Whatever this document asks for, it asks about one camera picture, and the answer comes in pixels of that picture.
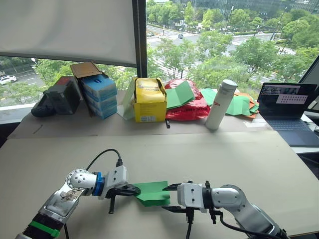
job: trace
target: laptop keyboard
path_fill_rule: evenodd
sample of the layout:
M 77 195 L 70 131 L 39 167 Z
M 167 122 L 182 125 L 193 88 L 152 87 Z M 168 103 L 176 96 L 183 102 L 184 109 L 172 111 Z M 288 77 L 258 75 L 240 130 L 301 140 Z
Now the laptop keyboard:
M 301 120 L 269 119 L 267 122 L 274 130 L 311 131 L 306 123 Z

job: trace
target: yellow box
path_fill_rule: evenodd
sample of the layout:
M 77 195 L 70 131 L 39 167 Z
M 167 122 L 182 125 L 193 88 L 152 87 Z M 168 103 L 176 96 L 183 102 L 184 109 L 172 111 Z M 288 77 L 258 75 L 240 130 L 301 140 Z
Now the yellow box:
M 166 116 L 166 91 L 160 78 L 133 78 L 135 122 L 161 122 Z

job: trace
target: laptop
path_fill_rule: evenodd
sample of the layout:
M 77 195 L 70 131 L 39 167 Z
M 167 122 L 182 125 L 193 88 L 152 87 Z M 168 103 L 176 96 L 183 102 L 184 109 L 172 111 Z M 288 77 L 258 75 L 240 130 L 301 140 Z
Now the laptop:
M 264 83 L 259 97 L 259 112 L 290 146 L 319 147 L 319 137 L 301 120 L 315 99 L 317 85 Z

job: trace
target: laptop screen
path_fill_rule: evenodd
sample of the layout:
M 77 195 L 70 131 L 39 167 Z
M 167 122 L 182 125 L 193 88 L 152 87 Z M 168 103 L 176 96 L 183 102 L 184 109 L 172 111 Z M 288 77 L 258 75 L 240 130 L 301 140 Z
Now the laptop screen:
M 316 85 L 264 83 L 258 97 L 262 116 L 300 119 L 313 101 Z

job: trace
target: green band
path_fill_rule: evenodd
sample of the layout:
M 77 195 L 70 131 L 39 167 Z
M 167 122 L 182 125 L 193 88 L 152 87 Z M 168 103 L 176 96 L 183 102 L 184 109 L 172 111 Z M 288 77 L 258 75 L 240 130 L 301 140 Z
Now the green band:
M 32 221 L 29 225 L 33 226 L 35 228 L 38 228 L 46 233 L 49 233 L 54 238 L 57 238 L 60 235 L 60 231 L 58 231 L 57 229 L 53 230 L 51 228 L 48 228 L 45 225 L 42 225 L 41 223 L 35 222 L 35 221 Z

